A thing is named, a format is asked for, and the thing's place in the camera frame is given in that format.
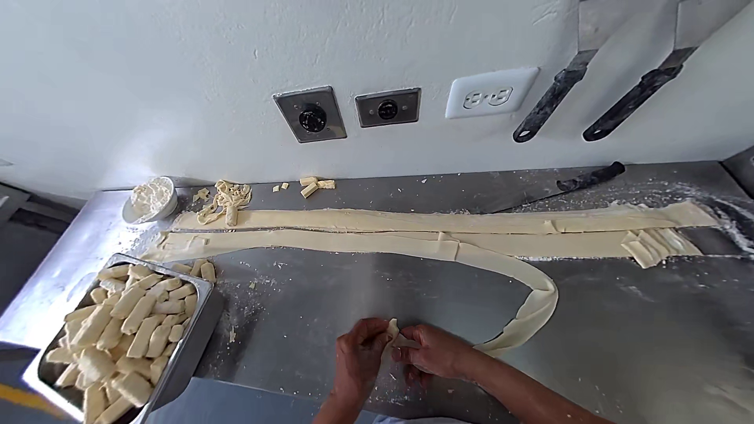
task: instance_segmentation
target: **stainless steel countertop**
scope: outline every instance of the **stainless steel countertop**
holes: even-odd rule
[[[582,171],[342,180],[337,190],[319,190],[307,200],[298,183],[279,193],[271,192],[274,184],[256,184],[251,205],[462,212],[496,195]],[[199,208],[188,203],[195,191],[179,190],[179,210]],[[754,209],[718,163],[697,162],[632,165],[604,186],[519,210],[605,207],[614,200],[663,206],[689,197]],[[127,192],[101,192],[87,203],[0,317],[0,340],[43,347],[59,329],[49,323],[60,322],[78,302],[111,254],[142,252],[169,224],[123,223],[126,198]],[[739,224],[743,232],[750,230],[751,222]],[[358,318],[397,317],[402,326],[427,322],[481,342],[500,331],[528,293],[491,272],[386,253],[270,248],[227,253],[214,262],[226,306],[196,375],[317,400],[332,382],[334,340]],[[678,257],[652,269],[618,259],[532,264],[556,282],[559,304],[550,322],[505,361],[616,422],[751,421],[750,260]],[[233,343],[231,328],[237,334]],[[402,417],[512,421],[501,405],[466,383],[436,379],[426,393],[407,391],[394,364],[381,373],[366,409]]]

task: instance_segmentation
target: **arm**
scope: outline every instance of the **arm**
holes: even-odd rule
[[[406,372],[409,384],[419,382],[426,386],[430,375],[424,371],[475,383],[527,424],[572,420],[579,423],[610,423],[452,334],[427,325],[407,327],[401,333],[421,344],[420,349],[401,347],[392,352],[395,361],[411,364]]]
[[[392,340],[388,322],[359,320],[336,340],[335,384],[313,424],[353,424],[375,385],[382,351]]]

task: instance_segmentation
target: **metal outlet plate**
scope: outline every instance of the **metal outlet plate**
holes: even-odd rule
[[[356,112],[362,128],[406,124],[419,120],[421,88],[383,91],[356,96]]]
[[[299,143],[347,137],[335,93],[329,85],[275,94],[272,98]]]

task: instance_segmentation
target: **white outlet cover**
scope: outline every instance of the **white outlet cover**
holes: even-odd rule
[[[539,68],[519,68],[458,78],[450,86],[445,117],[470,118],[515,112],[538,73]],[[500,103],[498,95],[507,95],[508,99]]]

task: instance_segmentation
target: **human hand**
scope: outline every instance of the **human hand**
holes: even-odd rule
[[[391,341],[380,318],[360,319],[350,332],[336,340],[335,385],[332,395],[339,402],[361,408],[374,387],[382,351]]]
[[[437,327],[420,324],[400,331],[407,339],[416,341],[421,348],[396,347],[391,353],[393,361],[408,364],[406,380],[427,385],[429,375],[468,380],[467,366],[486,355],[464,340]]]

